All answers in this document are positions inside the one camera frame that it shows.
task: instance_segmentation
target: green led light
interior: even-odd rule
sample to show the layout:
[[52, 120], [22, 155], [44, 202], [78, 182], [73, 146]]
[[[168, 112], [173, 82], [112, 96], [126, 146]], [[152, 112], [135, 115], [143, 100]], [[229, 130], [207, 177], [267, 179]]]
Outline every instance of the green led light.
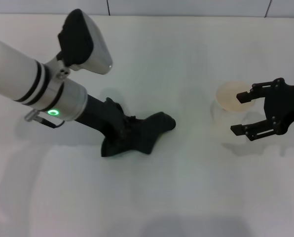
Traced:
[[49, 115], [53, 115], [53, 116], [56, 116], [59, 114], [59, 112], [57, 110], [49, 110], [47, 111]]

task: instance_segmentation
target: black stripe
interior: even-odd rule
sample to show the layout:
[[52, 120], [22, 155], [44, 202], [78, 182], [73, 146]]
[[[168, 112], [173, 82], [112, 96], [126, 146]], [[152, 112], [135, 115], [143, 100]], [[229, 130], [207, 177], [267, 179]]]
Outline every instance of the black stripe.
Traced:
[[40, 81], [40, 75], [41, 75], [41, 71], [42, 71], [40, 63], [38, 61], [36, 61], [36, 63], [37, 63], [37, 76], [35, 77], [35, 81], [34, 81], [33, 85], [31, 86], [30, 90], [22, 98], [15, 100], [16, 102], [23, 102], [23, 101], [27, 100], [33, 94], [33, 92], [36, 90], [37, 85]]
[[45, 69], [45, 79], [44, 79], [44, 83], [42, 85], [42, 88], [40, 89], [40, 91], [38, 92], [38, 94], [34, 97], [33, 100], [31, 100], [30, 102], [24, 104], [24, 105], [27, 105], [27, 106], [30, 106], [32, 104], [35, 104], [37, 101], [39, 101], [39, 99], [42, 97], [42, 95], [44, 94], [44, 92], [46, 91], [47, 87], [48, 87], [48, 84], [49, 84], [49, 80], [50, 80], [50, 71], [49, 71], [49, 68], [45, 65], [44, 66], [44, 69]]
[[55, 99], [53, 100], [53, 102], [50, 103], [50, 105], [47, 106], [45, 109], [42, 109], [42, 110], [40, 110], [40, 111], [41, 111], [41, 112], [45, 112], [45, 111], [48, 111], [48, 110], [50, 110], [51, 108], [53, 108], [53, 107], [57, 104], [57, 102], [59, 101], [60, 97], [62, 96], [63, 90], [64, 90], [64, 83], [60, 86], [60, 88], [59, 88], [59, 90], [58, 90], [58, 93], [57, 93]]

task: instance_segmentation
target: white table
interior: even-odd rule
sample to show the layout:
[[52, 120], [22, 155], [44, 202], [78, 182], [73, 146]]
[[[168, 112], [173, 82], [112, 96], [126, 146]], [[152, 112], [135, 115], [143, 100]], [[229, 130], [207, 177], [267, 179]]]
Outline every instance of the white table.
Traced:
[[[0, 15], [0, 40], [47, 62], [64, 19]], [[0, 96], [0, 237], [294, 236], [294, 123], [247, 142], [218, 133], [210, 114], [222, 81], [294, 84], [294, 19], [93, 19], [113, 69], [71, 78], [129, 115], [164, 111], [177, 127], [150, 156], [104, 159], [99, 132], [26, 123], [30, 108]]]

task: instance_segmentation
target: white tabletop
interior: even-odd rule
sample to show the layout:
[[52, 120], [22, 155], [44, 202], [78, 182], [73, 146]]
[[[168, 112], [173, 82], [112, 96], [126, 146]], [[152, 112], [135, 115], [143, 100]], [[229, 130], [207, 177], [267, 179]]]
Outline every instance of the white tabletop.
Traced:
[[[0, 40], [45, 63], [64, 19], [0, 15]], [[223, 81], [294, 84], [294, 19], [93, 19], [113, 69], [71, 79], [128, 115], [164, 111], [177, 127], [150, 156], [104, 159], [98, 131], [26, 123], [30, 108], [0, 96], [0, 237], [294, 236], [294, 123], [249, 142], [211, 116]], [[247, 119], [263, 116], [259, 99]]]

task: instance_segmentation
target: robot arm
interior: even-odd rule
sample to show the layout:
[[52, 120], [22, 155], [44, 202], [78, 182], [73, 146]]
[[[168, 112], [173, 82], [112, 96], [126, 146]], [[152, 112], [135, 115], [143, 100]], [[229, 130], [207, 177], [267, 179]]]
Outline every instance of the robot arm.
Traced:
[[237, 136], [246, 135], [250, 141], [271, 135], [283, 135], [294, 122], [294, 85], [287, 85], [283, 78], [253, 84], [250, 92], [237, 94], [240, 103], [264, 97], [266, 120], [246, 125], [231, 126]]
[[101, 154], [109, 157], [128, 150], [150, 154], [158, 136], [176, 123], [160, 112], [147, 119], [124, 114], [110, 98], [105, 102], [68, 79], [70, 69], [106, 74], [112, 59], [99, 28], [80, 9], [71, 12], [58, 35], [61, 51], [42, 64], [0, 41], [0, 94], [33, 110], [26, 121], [58, 126], [39, 116], [48, 113], [63, 121], [75, 120], [104, 134]]

